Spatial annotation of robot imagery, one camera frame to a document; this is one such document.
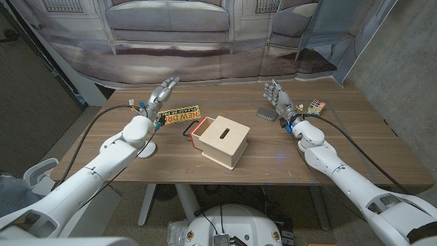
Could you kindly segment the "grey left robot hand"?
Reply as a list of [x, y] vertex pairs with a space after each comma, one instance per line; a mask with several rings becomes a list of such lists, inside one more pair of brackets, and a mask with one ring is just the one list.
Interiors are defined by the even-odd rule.
[[146, 117], [150, 119], [152, 122], [155, 121], [158, 112], [160, 111], [164, 102], [168, 101], [172, 89], [179, 83], [180, 78], [169, 78], [163, 81], [154, 91], [151, 93], [151, 96], [148, 102], [145, 105]]

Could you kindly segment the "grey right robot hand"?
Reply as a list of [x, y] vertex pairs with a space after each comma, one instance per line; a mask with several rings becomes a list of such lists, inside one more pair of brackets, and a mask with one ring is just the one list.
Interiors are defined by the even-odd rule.
[[272, 79], [271, 83], [264, 84], [264, 90], [264, 97], [275, 107], [279, 116], [292, 126], [302, 121], [302, 116], [297, 112], [292, 99], [279, 83]]

